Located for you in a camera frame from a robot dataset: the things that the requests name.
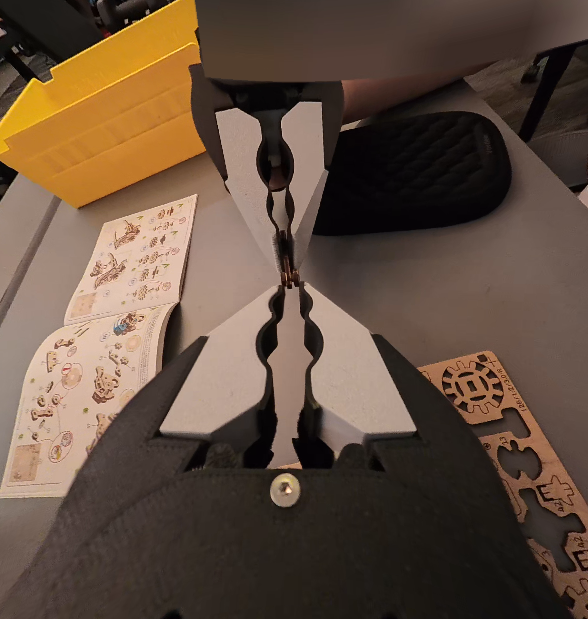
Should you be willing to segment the yellow plastic bin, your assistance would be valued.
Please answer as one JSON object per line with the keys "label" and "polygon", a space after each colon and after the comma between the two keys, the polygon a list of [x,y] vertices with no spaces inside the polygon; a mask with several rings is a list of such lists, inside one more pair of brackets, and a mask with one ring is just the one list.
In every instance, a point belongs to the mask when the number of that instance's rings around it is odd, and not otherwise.
{"label": "yellow plastic bin", "polygon": [[0,161],[79,208],[205,152],[190,112],[194,1],[175,1],[32,80]]}

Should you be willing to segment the black table leg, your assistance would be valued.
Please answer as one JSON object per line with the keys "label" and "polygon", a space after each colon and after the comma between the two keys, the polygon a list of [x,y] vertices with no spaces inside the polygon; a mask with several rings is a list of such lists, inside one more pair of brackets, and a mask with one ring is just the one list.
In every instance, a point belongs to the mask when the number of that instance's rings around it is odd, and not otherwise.
{"label": "black table leg", "polygon": [[588,40],[583,40],[540,52],[535,56],[528,70],[523,73],[521,83],[533,83],[538,75],[538,70],[542,61],[546,60],[537,91],[532,98],[530,107],[525,114],[521,128],[518,132],[518,136],[523,142],[530,142],[534,136],[538,124],[552,98],[554,90],[561,80],[565,70],[568,68],[575,51],[585,45],[588,45]]}

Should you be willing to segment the laser-cut wooden parts sheet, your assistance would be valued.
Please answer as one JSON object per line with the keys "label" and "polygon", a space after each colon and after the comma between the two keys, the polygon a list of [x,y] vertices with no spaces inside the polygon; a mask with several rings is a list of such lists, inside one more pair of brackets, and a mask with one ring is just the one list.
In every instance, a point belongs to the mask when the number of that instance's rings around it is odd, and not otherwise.
{"label": "laser-cut wooden parts sheet", "polygon": [[497,356],[419,370],[478,437],[556,593],[574,618],[588,618],[588,505]]}

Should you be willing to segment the black quilted cushion pad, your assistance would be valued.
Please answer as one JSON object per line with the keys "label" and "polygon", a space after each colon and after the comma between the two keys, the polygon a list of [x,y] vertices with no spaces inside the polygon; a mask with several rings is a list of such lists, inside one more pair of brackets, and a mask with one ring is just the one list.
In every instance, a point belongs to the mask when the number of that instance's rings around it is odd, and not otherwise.
{"label": "black quilted cushion pad", "polygon": [[315,220],[319,236],[425,230],[495,210],[512,182],[487,117],[429,113],[340,133]]}

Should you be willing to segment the black furniture frame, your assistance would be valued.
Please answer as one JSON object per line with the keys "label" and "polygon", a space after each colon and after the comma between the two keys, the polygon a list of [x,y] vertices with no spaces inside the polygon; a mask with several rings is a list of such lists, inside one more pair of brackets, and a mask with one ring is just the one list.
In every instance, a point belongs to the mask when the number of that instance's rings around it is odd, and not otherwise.
{"label": "black furniture frame", "polygon": [[0,62],[7,61],[26,82],[39,80],[13,51],[19,45],[60,64],[104,40],[93,17],[78,10],[78,1],[0,1]]}

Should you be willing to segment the person's right forearm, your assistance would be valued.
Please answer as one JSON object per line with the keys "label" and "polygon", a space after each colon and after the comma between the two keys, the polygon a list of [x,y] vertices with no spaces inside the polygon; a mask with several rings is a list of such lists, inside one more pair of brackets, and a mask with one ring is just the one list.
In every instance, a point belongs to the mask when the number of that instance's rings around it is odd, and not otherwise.
{"label": "person's right forearm", "polygon": [[345,80],[342,82],[344,89],[342,124],[363,120],[477,71],[475,67],[468,67],[457,71],[390,79]]}

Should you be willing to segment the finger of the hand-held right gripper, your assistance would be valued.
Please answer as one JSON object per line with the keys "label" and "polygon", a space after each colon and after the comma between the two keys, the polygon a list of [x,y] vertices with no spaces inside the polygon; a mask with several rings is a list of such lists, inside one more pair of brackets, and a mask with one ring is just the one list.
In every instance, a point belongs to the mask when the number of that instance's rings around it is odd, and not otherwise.
{"label": "finger of the hand-held right gripper", "polygon": [[324,163],[321,102],[299,102],[282,119],[282,137],[293,155],[289,184],[294,215],[291,222],[293,266],[305,259],[328,172]]}
{"label": "finger of the hand-held right gripper", "polygon": [[273,266],[282,266],[280,232],[287,229],[286,191],[271,191],[260,175],[260,121],[273,129],[283,110],[259,112],[255,118],[240,109],[216,112],[227,170],[226,187],[261,251]]}

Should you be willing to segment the open instruction booklet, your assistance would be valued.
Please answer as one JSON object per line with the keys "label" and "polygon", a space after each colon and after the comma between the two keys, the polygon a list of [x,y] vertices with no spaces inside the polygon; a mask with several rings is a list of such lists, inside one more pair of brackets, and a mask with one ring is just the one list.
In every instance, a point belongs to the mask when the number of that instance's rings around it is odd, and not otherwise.
{"label": "open instruction booklet", "polygon": [[198,196],[104,223],[23,383],[0,498],[62,497],[106,429],[161,370]]}

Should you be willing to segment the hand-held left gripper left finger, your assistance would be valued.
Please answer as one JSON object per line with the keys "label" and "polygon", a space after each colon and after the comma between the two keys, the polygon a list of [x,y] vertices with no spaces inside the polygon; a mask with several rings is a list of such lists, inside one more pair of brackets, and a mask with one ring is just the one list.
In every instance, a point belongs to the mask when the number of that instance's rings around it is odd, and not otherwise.
{"label": "hand-held left gripper left finger", "polygon": [[256,441],[272,389],[258,336],[282,316],[284,289],[268,288],[210,331],[159,430],[167,437]]}

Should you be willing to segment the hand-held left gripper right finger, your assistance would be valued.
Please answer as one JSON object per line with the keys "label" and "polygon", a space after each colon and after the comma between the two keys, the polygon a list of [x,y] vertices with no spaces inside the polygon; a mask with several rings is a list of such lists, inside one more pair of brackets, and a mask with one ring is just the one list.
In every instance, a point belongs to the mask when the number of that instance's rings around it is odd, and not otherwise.
{"label": "hand-held left gripper right finger", "polygon": [[303,425],[324,443],[409,437],[414,421],[367,327],[306,282],[299,287],[305,375]]}

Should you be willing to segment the small wooden lever part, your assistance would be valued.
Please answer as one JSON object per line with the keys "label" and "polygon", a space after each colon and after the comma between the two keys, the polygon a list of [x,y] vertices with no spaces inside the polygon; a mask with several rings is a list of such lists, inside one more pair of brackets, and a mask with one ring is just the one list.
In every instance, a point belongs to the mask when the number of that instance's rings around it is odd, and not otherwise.
{"label": "small wooden lever part", "polygon": [[280,230],[278,236],[276,237],[277,241],[277,257],[280,267],[280,273],[282,271],[290,271],[294,270],[292,267],[292,257],[291,257],[291,247],[290,240],[288,234],[285,230]]}

